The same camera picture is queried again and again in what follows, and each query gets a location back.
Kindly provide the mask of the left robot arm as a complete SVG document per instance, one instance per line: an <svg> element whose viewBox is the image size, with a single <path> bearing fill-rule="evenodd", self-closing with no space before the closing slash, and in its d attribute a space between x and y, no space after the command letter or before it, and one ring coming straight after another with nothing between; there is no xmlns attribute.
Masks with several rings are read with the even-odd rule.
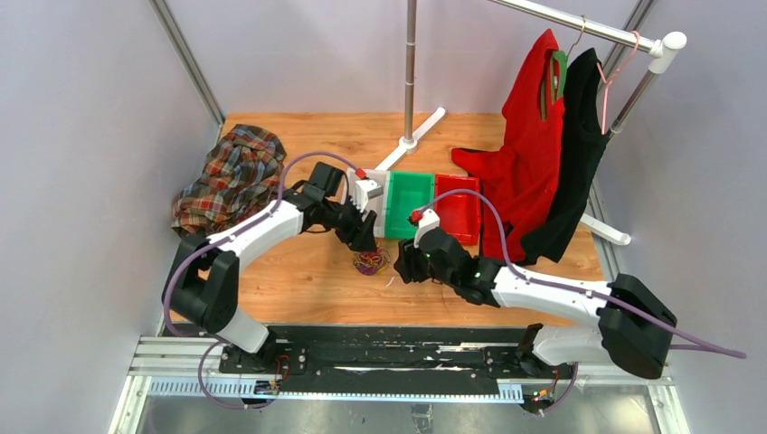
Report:
<svg viewBox="0 0 767 434"><path fill-rule="evenodd" d="M253 372L269 372L277 349L268 343L268 327L240 306L241 274L271 248L315 225L334 232L351 251L376 251L378 215L366 205L383 188L364 170L355 174L357 181L348 185L339 203L333 198L346 174L319 162L307 181L281 188L274 201L246 221L208 237L185 236L161 296L164 310L242 350L242 361Z"/></svg>

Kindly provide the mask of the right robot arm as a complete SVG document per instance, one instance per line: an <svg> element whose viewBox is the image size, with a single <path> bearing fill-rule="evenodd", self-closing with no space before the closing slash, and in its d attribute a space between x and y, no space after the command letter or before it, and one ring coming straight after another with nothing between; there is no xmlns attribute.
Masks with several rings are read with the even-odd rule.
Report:
<svg viewBox="0 0 767 434"><path fill-rule="evenodd" d="M537 377L563 363L610 362L648 380L664 371L677 318L638 278L560 278L473 256L441 228L398 243L395 270L406 284L436 280L473 305L525 308L573 321L529 326L516 355Z"/></svg>

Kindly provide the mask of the white plastic bin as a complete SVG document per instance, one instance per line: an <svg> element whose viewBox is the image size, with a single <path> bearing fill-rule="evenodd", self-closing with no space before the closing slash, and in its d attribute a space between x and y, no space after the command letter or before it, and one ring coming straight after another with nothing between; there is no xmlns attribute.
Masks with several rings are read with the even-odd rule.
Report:
<svg viewBox="0 0 767 434"><path fill-rule="evenodd" d="M374 211L376 213L376 219L374 222L374 236L376 238L384 238L391 173L389 171L374 169L365 169L365 171L372 181L375 181L378 185L381 186L381 194L366 200L363 193L358 189L358 182L360 181L360 178L355 174L355 171L352 168L347 168L346 175L348 177L349 185L344 190L342 203L345 203L348 198L351 198L352 204L364 204L364 216L366 216L370 211Z"/></svg>

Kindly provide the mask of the green plastic bin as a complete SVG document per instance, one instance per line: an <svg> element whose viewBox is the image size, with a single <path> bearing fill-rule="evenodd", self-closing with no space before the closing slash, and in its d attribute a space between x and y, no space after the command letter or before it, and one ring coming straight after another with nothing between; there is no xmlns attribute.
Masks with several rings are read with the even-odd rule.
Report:
<svg viewBox="0 0 767 434"><path fill-rule="evenodd" d="M384 237L410 239L416 226L409 222L412 212L431 201L435 191L435 175L392 171L390 173Z"/></svg>

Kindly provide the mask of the red plastic bin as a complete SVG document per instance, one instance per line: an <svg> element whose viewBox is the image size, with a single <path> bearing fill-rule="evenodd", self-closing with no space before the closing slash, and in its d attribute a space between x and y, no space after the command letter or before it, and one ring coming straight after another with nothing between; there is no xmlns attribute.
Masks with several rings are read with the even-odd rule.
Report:
<svg viewBox="0 0 767 434"><path fill-rule="evenodd" d="M480 182L470 176L435 176L436 196L457 189L479 192ZM455 193L435 203L434 210L440 217L441 228L462 245L474 246L478 243L482 222L478 197L468 193Z"/></svg>

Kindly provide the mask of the plaid flannel shirt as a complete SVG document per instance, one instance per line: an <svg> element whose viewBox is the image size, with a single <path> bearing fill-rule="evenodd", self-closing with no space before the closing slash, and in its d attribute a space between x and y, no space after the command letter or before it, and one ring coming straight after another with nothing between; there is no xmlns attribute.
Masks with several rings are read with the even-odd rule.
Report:
<svg viewBox="0 0 767 434"><path fill-rule="evenodd" d="M171 229L181 238L207 236L263 210L277 196L286 156L276 134L235 125L207 154L200 176L175 197Z"/></svg>

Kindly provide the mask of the red shirt on hanger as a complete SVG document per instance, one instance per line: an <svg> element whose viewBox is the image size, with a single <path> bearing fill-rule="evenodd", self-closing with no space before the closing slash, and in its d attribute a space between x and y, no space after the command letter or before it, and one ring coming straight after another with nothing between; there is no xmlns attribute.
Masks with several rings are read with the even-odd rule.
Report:
<svg viewBox="0 0 767 434"><path fill-rule="evenodd" d="M559 51L552 30L544 31L526 55L501 109L506 121L502 145L481 151L453 148L451 161L480 181L497 210L482 207L481 254L513 262L526 260L521 241L547 220L559 184L564 101L552 90Z"/></svg>

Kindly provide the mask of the black shirt on hanger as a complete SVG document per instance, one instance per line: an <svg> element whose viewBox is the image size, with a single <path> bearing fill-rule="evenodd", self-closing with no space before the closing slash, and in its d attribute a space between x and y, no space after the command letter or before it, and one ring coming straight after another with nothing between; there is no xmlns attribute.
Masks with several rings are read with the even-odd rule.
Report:
<svg viewBox="0 0 767 434"><path fill-rule="evenodd" d="M522 266L534 265L541 257L560 261L585 211L593 178L609 142L601 132L596 107L600 67L593 48L579 54L568 67L558 188L544 224L521 239L526 255L519 262Z"/></svg>

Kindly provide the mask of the green hanger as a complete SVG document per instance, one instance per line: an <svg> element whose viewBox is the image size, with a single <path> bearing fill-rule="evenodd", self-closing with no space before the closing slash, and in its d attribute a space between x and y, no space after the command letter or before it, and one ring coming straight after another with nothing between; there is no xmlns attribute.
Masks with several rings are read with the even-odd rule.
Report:
<svg viewBox="0 0 767 434"><path fill-rule="evenodd" d="M550 51L539 86L540 118L546 120L549 107L563 96L568 57L564 51Z"/></svg>

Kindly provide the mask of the pink hanger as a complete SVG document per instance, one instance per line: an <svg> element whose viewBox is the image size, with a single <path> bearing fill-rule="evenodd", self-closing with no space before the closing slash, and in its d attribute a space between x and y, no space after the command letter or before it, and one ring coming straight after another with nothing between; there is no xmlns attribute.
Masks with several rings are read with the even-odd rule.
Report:
<svg viewBox="0 0 767 434"><path fill-rule="evenodd" d="M603 99L602 99L602 107L601 107L601 134L603 136L605 136L608 131L607 114L608 114L609 93L610 93L611 85L619 76L620 71L623 68L625 68L628 65L628 63L633 59L633 57L635 56L639 48L639 42L641 37L640 32L637 30L633 30L631 31L631 33L635 36L635 43L628 58L619 66L615 67L609 76L605 76L604 70L599 62L596 64L597 70L600 74L601 81L603 84Z"/></svg>

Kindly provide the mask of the metal clothes rack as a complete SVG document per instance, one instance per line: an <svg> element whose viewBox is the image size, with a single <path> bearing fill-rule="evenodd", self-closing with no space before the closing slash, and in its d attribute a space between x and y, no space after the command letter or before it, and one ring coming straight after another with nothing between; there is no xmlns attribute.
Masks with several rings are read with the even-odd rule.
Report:
<svg viewBox="0 0 767 434"><path fill-rule="evenodd" d="M444 107L438 107L421 125L418 127L413 125L417 4L416 1L409 1L406 9L403 134L397 147L376 167L378 170L389 170L407 155L414 154L418 149L419 142L447 114ZM622 131L626 120L651 83L668 70L673 60L687 46L687 36L679 31L667 33L663 38L657 40L637 35L639 27L646 21L654 5L652 1L638 1L626 25L621 29L600 24L584 16L569 14L550 6L540 5L533 1L501 1L500 4L551 23L576 29L579 34L589 34L615 43L616 47L608 55L608 72L610 73L615 73L620 69L618 60L620 59L619 48L621 46L631 48L634 53L644 52L652 58L647 72L607 130L608 137L614 137Z"/></svg>

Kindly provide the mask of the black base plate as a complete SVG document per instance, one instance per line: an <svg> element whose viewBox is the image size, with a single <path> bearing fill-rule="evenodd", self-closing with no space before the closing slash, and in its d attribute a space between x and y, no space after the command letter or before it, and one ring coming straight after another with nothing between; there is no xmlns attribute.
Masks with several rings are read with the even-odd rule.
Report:
<svg viewBox="0 0 767 434"><path fill-rule="evenodd" d="M273 325L265 349L231 345L221 373L275 375L284 392L491 395L501 380L562 391L573 368L546 366L519 327Z"/></svg>

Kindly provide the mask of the aluminium frame rail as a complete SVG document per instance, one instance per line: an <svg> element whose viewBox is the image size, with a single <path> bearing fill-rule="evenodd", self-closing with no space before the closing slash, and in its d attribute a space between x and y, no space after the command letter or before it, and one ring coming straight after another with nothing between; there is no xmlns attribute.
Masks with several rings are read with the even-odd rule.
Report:
<svg viewBox="0 0 767 434"><path fill-rule="evenodd" d="M174 47L210 117L218 128L222 128L226 116L217 98L214 96L212 87L204 77L204 72L195 58L180 24L175 18L171 5L166 0L149 0L148 2L165 30L169 42Z"/></svg>

